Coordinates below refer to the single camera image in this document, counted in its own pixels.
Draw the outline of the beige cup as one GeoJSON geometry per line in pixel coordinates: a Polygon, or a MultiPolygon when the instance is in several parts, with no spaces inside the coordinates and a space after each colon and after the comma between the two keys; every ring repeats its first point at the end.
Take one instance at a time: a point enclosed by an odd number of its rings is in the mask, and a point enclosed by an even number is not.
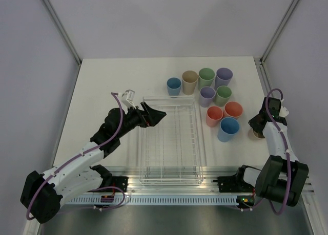
{"type": "Polygon", "coordinates": [[[182,74],[182,91],[185,95],[192,95],[198,82],[195,71],[185,71],[182,74]]]}
{"type": "Polygon", "coordinates": [[[250,128],[248,131],[248,137],[251,140],[260,140],[265,138],[262,134],[255,132],[252,128],[250,128]]]}

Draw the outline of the pink cup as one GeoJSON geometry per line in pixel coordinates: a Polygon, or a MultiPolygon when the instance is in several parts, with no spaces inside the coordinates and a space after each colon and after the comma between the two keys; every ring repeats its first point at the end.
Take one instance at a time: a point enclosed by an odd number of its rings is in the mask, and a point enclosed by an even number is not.
{"type": "Polygon", "coordinates": [[[218,106],[211,106],[207,110],[206,124],[209,127],[215,127],[223,118],[223,111],[218,106]]]}
{"type": "Polygon", "coordinates": [[[235,101],[230,101],[224,106],[223,116],[224,117],[231,117],[234,119],[238,119],[241,117],[243,113],[243,107],[241,104],[235,101]]]}

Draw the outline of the blue cup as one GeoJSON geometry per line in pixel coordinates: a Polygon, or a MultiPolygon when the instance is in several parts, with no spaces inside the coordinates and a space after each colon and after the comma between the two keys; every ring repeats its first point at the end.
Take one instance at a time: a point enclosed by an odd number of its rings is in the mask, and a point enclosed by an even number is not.
{"type": "Polygon", "coordinates": [[[182,83],[179,78],[172,77],[167,80],[167,90],[170,96],[179,96],[182,83]]]}
{"type": "Polygon", "coordinates": [[[228,142],[239,132],[239,129],[240,125],[236,119],[225,117],[219,124],[217,138],[221,142],[228,142]]]}

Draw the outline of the green cup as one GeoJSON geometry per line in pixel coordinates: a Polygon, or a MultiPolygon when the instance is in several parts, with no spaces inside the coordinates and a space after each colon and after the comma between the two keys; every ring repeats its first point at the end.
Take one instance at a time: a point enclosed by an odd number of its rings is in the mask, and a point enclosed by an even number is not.
{"type": "Polygon", "coordinates": [[[210,87],[215,78],[215,72],[210,68],[202,68],[198,73],[198,89],[210,87]]]}
{"type": "Polygon", "coordinates": [[[231,95],[232,91],[228,86],[219,86],[216,90],[214,103],[219,107],[225,106],[231,95]]]}

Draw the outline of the purple cup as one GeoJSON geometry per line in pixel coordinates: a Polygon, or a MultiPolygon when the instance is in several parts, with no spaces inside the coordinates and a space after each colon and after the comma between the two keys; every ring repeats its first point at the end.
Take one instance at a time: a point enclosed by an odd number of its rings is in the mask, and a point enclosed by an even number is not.
{"type": "Polygon", "coordinates": [[[230,69],[219,68],[216,71],[215,89],[217,89],[220,86],[228,86],[232,78],[233,78],[233,72],[230,69]]]}
{"type": "Polygon", "coordinates": [[[199,105],[203,108],[210,106],[215,97],[215,90],[212,87],[203,87],[199,93],[199,105]]]}

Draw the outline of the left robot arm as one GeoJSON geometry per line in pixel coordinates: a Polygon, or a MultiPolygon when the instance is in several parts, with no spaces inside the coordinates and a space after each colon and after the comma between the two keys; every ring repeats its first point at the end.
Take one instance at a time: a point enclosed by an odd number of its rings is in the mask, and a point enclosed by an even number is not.
{"type": "Polygon", "coordinates": [[[27,209],[27,220],[46,223],[79,195],[114,189],[111,172],[99,161],[113,153],[127,133],[136,127],[155,127],[166,115],[146,102],[141,102],[140,108],[129,106],[126,112],[121,106],[111,109],[99,130],[74,157],[42,173],[34,170],[26,177],[20,202],[27,209]]]}

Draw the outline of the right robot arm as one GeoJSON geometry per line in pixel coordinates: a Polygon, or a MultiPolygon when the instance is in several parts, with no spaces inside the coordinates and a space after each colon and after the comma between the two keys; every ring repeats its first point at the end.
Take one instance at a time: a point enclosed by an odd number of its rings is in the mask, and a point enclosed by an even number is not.
{"type": "Polygon", "coordinates": [[[266,140],[269,158],[261,170],[242,165],[234,186],[242,192],[254,188],[259,197],[293,207],[299,201],[309,168],[299,162],[292,150],[281,109],[280,100],[266,97],[258,115],[249,120],[253,133],[266,140]]]}

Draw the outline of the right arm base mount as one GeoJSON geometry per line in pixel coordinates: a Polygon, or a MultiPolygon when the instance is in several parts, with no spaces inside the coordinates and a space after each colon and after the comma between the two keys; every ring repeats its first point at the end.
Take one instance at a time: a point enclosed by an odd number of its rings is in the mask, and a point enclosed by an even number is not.
{"type": "Polygon", "coordinates": [[[213,182],[218,185],[220,193],[252,193],[254,190],[252,185],[236,175],[217,177],[213,182]]]}

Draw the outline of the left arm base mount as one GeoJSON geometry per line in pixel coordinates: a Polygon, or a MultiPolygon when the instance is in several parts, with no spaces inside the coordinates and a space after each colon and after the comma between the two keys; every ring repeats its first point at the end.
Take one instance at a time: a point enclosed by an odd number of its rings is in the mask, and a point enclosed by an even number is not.
{"type": "Polygon", "coordinates": [[[99,187],[96,189],[91,190],[90,192],[96,193],[103,193],[103,192],[119,192],[119,190],[112,188],[118,187],[123,192],[127,191],[128,187],[128,180],[127,176],[113,176],[111,179],[103,180],[99,187]]]}

